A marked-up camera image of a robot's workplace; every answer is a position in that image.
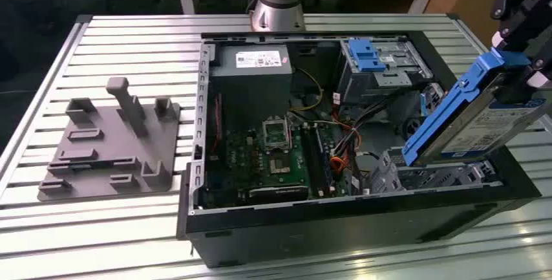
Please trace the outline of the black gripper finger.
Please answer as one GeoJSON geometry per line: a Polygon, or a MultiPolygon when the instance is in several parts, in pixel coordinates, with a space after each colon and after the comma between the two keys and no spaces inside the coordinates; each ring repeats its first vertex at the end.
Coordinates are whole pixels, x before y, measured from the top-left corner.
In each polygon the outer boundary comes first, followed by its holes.
{"type": "Polygon", "coordinates": [[[499,22],[493,47],[521,52],[550,25],[550,0],[494,0],[490,18],[499,22]]]}
{"type": "Polygon", "coordinates": [[[527,61],[514,64],[509,60],[501,66],[499,103],[526,103],[538,89],[550,87],[550,35],[543,43],[530,43],[529,38],[503,38],[499,51],[527,61]]]}

